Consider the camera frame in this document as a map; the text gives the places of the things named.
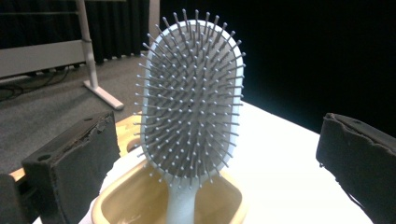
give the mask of metal frame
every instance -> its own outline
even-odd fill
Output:
[[[84,85],[114,109],[121,110],[124,108],[124,104],[99,87],[85,2],[76,0],[76,4],[81,40],[0,49],[0,77],[85,61],[90,79],[85,80]]]

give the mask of metal stand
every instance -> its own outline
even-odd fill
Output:
[[[122,110],[124,108],[124,104],[99,87],[96,75],[95,60],[93,57],[90,29],[88,27],[87,13],[85,10],[85,2],[84,0],[76,0],[76,3],[78,9],[79,26],[82,35],[82,48],[84,51],[85,63],[87,64],[88,72],[90,74],[90,79],[84,81],[84,85],[116,110]]]

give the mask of white hairbrush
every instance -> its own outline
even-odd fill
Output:
[[[195,20],[184,9],[183,21],[174,16],[176,24],[163,18],[167,29],[145,45],[140,135],[144,155],[169,186],[167,223],[188,224],[197,190],[233,154],[245,54],[227,23],[217,26],[218,16],[213,23],[209,13],[198,20],[197,10]]]

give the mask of black curtain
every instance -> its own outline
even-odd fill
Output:
[[[97,63],[139,55],[148,43],[149,0],[87,1]],[[75,1],[0,1],[0,49],[81,39]]]
[[[161,16],[182,8],[243,41],[246,102],[317,133],[333,112],[396,136],[396,1],[162,0]]]

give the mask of beige container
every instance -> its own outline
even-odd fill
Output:
[[[159,183],[160,175],[142,162],[122,176],[96,200],[92,209],[94,224],[165,223],[168,189]],[[213,177],[198,190],[194,223],[243,223],[247,207],[241,190],[231,178]]]

